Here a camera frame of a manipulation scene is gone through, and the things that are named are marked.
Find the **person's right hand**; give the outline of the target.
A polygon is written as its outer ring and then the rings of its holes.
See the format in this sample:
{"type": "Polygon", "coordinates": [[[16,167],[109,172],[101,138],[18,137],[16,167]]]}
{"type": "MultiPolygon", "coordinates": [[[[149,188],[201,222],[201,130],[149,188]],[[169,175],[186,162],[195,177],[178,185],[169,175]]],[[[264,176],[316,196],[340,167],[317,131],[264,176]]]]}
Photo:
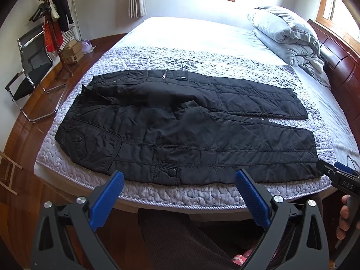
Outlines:
{"type": "Polygon", "coordinates": [[[350,195],[344,195],[341,199],[343,206],[340,209],[340,218],[339,218],[339,225],[336,229],[336,236],[338,240],[343,240],[345,238],[345,235],[347,231],[350,228],[349,223],[349,216],[350,216],[350,210],[347,206],[347,200],[349,199],[350,195]]]}

